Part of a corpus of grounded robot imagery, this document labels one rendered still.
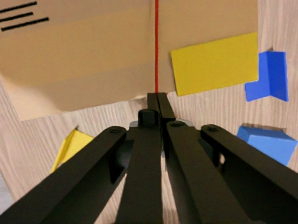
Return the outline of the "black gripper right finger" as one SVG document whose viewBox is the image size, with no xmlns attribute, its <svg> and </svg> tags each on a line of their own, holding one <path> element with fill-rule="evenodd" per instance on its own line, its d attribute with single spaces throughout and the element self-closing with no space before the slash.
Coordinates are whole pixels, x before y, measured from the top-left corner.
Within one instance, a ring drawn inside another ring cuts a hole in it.
<svg viewBox="0 0 298 224">
<path fill-rule="evenodd" d="M 180 224 L 298 224 L 298 172 L 220 126 L 176 119 L 166 92 L 157 101 Z"/>
</svg>

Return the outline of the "tan cardboard box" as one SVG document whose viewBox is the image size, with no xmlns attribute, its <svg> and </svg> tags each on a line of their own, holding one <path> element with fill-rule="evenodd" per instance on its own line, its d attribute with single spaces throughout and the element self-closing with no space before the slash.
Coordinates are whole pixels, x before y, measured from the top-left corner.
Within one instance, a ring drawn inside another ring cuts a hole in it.
<svg viewBox="0 0 298 224">
<path fill-rule="evenodd" d="M 170 50 L 258 31 L 258 0 L 158 0 L 158 93 Z M 155 0 L 0 0 L 0 77 L 27 120 L 155 93 Z"/>
</svg>

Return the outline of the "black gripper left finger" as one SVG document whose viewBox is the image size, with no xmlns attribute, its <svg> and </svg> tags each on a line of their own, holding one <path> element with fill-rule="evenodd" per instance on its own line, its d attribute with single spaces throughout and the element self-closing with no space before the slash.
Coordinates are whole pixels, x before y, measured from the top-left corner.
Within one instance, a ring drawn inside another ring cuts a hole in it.
<svg viewBox="0 0 298 224">
<path fill-rule="evenodd" d="M 122 179 L 114 223 L 164 224 L 156 93 L 129 129 L 104 129 L 0 214 L 0 224 L 95 224 Z"/>
</svg>

